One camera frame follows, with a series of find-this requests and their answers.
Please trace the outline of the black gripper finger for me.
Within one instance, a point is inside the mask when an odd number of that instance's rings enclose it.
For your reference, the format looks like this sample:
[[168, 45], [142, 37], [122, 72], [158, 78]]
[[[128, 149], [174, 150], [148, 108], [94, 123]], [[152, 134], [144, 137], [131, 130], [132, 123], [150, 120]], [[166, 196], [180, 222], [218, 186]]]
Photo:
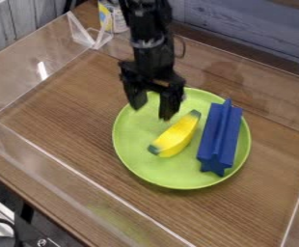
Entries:
[[182, 87], [166, 88], [160, 92], [159, 118], [168, 121], [178, 113], [183, 101], [184, 91]]
[[124, 91], [134, 110], [139, 110], [148, 101], [146, 84], [142, 80], [124, 79]]

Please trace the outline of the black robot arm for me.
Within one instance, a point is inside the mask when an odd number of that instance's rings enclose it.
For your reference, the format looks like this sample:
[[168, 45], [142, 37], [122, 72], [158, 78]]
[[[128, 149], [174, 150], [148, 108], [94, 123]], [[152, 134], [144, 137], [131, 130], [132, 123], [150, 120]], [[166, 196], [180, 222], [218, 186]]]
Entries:
[[178, 113], [186, 79], [175, 72], [172, 20], [168, 0], [119, 0], [131, 29], [132, 61], [120, 61], [120, 79], [135, 110], [147, 103], [147, 92], [160, 95], [159, 118], [168, 121]]

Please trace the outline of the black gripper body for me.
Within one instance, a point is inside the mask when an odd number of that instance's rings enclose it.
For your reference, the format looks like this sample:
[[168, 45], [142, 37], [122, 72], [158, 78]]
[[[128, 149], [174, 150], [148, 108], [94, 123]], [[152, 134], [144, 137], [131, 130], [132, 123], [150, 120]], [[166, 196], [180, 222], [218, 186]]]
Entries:
[[166, 88], [182, 87], [186, 80], [175, 72], [175, 46], [172, 41], [162, 43], [132, 42], [134, 60], [119, 62], [120, 79], [142, 80], [147, 91], [160, 93]]

